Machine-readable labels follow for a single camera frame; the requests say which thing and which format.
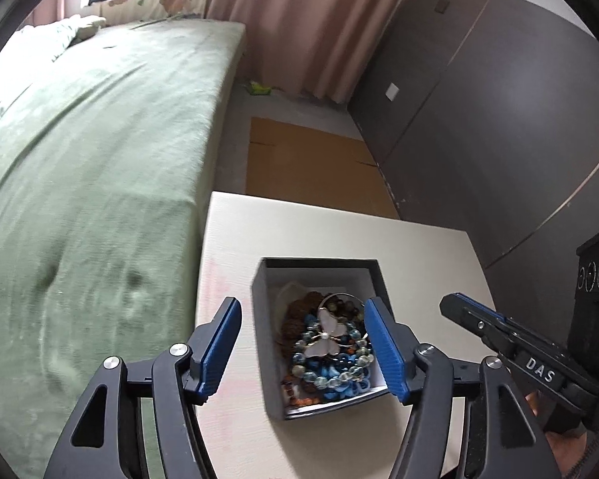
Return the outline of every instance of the table top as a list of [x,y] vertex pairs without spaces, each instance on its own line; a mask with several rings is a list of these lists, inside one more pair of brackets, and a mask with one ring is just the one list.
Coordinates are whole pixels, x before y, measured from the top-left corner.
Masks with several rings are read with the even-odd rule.
[[[196,325],[209,322],[225,296],[240,301],[243,315],[220,388],[197,410],[218,477],[385,479],[410,411],[393,395],[299,420],[267,417],[251,299],[262,257],[377,259],[396,320],[449,357],[479,362],[488,349],[439,313],[441,298],[453,292],[492,307],[468,235],[266,198],[212,194]],[[462,398],[454,400],[444,472],[457,465],[463,405]]]

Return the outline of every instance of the pink curtain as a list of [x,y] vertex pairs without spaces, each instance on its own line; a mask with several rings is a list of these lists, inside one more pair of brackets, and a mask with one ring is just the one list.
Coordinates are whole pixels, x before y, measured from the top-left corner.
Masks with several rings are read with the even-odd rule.
[[24,21],[24,25],[48,25],[66,18],[65,0],[42,0]]
[[399,0],[208,0],[208,18],[246,24],[240,73],[346,102]]

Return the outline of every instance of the open jewelry box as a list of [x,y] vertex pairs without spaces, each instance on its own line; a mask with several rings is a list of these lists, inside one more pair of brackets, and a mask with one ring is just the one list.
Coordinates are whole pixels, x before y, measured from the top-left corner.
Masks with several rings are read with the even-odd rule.
[[[318,299],[312,302],[312,314],[308,314],[310,318],[307,318],[306,324],[310,326],[313,317],[320,317],[314,320],[314,328],[312,329],[315,331],[299,333],[298,330],[289,335],[288,330],[283,328],[283,326],[286,326],[284,323],[288,321],[289,304],[300,302],[302,297],[307,293],[311,293],[313,299],[314,297],[318,297]],[[326,299],[332,294],[342,294],[334,297],[335,299],[339,299],[339,312],[330,303],[331,299]],[[371,297],[380,297],[389,310],[391,310],[384,279],[376,260],[262,259],[253,281],[252,299],[262,391],[266,412],[270,418],[274,420],[292,420],[313,416],[322,412],[330,412],[356,405],[388,392],[377,360],[374,358],[374,355],[369,358],[369,355],[372,354],[372,341],[368,341],[367,344],[368,337],[364,336],[363,306],[356,299],[348,297],[345,294],[357,297],[361,302],[366,302]],[[321,309],[324,309],[321,313],[317,313],[316,311],[318,303],[321,304]],[[330,312],[326,310],[327,303],[331,307],[332,311]],[[346,319],[341,316],[339,317],[339,321],[337,320],[337,315],[342,314],[344,307],[349,310],[347,315],[349,315],[351,322],[347,323]],[[330,321],[327,318],[329,313],[332,316]],[[300,326],[303,325],[301,321],[297,320],[304,318],[303,314],[295,315],[295,318],[293,322],[299,322]],[[324,329],[322,324],[326,324],[329,329]],[[342,324],[348,325],[348,329],[344,330],[343,326],[341,326]],[[359,337],[353,331],[357,327],[359,327],[360,331]],[[337,336],[341,333],[344,333],[343,337]],[[303,338],[306,339],[306,346],[301,342]],[[323,373],[322,376],[326,374],[326,371],[324,371],[325,367],[335,372],[334,367],[329,365],[322,365],[319,369],[310,368],[309,364],[311,361],[320,360],[322,363],[324,361],[330,363],[332,356],[333,364],[335,364],[337,358],[336,355],[329,353],[324,355],[324,358],[308,358],[305,361],[305,357],[303,355],[298,356],[297,353],[303,354],[306,347],[311,345],[314,347],[308,350],[306,355],[315,352],[325,353],[329,349],[328,344],[334,348],[335,343],[340,345],[338,350],[340,351],[340,359],[343,358],[344,354],[348,354],[349,358],[353,360],[357,356],[356,360],[359,361],[359,355],[366,355],[367,360],[361,359],[365,364],[363,372],[366,379],[362,378],[359,383],[351,381],[351,388],[346,388],[342,385],[337,389],[324,388],[312,394],[306,393],[304,390],[306,382],[302,381],[304,380],[302,375],[305,372],[305,377],[308,379],[308,373],[315,371],[318,382],[319,380],[324,381],[319,376],[320,371]],[[292,349],[290,352],[288,351],[288,347],[286,347],[286,351],[284,349],[287,344],[291,344]],[[360,349],[365,349],[367,346],[371,350],[370,352],[359,351]],[[299,376],[289,376],[291,375],[291,370],[297,371],[297,369],[299,369]],[[343,369],[344,372],[349,370],[348,367],[338,369]],[[350,367],[350,370],[359,373],[358,368]],[[326,377],[330,379],[333,375],[331,374]],[[313,398],[316,403],[306,405],[300,401],[299,405],[289,404],[289,397],[286,392],[289,388],[289,378],[294,379],[294,391],[298,395],[303,395],[304,402],[307,401],[305,398]],[[315,389],[313,386],[315,377],[312,376],[309,381],[312,389]],[[345,394],[351,393],[351,389],[355,390],[355,395],[344,397]],[[336,391],[343,390],[345,392],[339,393],[339,395],[335,394]]]

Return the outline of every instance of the cardboard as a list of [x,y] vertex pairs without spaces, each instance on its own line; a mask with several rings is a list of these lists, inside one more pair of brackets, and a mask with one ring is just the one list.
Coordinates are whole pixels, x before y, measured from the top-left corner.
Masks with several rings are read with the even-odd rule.
[[338,402],[286,409],[281,381],[288,373],[276,343],[280,315],[276,296],[290,282],[321,293],[350,293],[366,301],[381,297],[390,310],[390,301],[376,260],[352,259],[262,259],[252,285],[253,315],[257,354],[266,413],[274,420],[293,420],[357,405],[388,393],[377,359],[371,364],[369,392]]
[[246,194],[399,219],[364,142],[259,117],[251,119]]

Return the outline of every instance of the butterfly charm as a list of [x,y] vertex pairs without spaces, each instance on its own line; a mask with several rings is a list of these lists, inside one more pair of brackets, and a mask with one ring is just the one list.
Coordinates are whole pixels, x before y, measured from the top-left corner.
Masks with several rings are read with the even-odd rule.
[[315,337],[317,339],[315,342],[307,345],[304,350],[304,356],[311,358],[313,356],[338,354],[340,347],[337,337],[346,334],[346,326],[338,323],[337,319],[326,308],[320,308],[317,311],[317,318],[319,319],[322,331]]

